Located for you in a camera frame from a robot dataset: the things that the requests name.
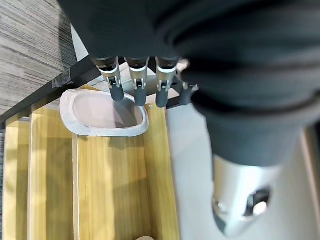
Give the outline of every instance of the white bowl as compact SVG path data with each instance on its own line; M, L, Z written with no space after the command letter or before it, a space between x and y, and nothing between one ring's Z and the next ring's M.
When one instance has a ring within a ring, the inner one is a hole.
M84 136L134 137L149 127L145 108L126 93L115 102L109 92L67 90L60 99L60 115L69 131Z

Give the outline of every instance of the robotic hand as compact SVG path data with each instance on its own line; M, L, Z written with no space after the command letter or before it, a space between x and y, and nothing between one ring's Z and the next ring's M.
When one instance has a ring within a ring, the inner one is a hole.
M157 56L159 107L167 103L176 56L189 60L179 75L181 97L198 86L191 101L206 117L214 155L213 215L226 236L241 234L267 209L302 129L320 116L319 1L59 3L118 101L115 56L131 56L139 105L148 57Z

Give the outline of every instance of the striped carpet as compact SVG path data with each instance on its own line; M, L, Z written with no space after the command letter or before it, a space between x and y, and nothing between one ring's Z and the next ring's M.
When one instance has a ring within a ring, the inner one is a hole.
M70 24L55 0L0 1L0 115L76 62ZM1 130L1 209L4 136Z

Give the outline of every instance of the wooden panel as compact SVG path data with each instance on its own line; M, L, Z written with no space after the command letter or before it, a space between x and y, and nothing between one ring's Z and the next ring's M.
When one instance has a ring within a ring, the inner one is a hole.
M76 240L179 239L165 111L148 111L144 135L73 136Z
M151 228L155 240L178 240L179 226L164 108L146 105L150 126L144 137L148 174Z
M75 135L74 141L79 204L75 239L135 240L150 235L143 137Z
M28 239L73 238L72 134L60 113L40 108L31 115Z
M28 122L6 127L3 173L2 239L27 239L29 129Z

